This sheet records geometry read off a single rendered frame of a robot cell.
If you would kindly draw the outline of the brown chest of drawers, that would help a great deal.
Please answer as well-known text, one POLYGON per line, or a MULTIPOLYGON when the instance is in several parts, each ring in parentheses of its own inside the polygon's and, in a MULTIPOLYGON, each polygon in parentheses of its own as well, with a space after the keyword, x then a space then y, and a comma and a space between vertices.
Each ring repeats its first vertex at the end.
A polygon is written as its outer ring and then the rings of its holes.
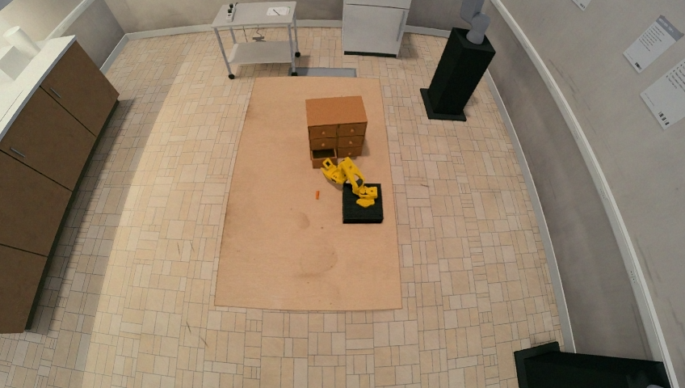
POLYGON ((362 96, 345 96, 332 97, 320 99, 306 99, 306 115, 308 124, 308 134, 310 136, 309 127, 322 125, 337 125, 336 133, 336 156, 338 147, 338 137, 347 137, 338 135, 339 124, 354 124, 366 123, 364 135, 366 134, 368 126, 368 118, 365 112, 362 96))

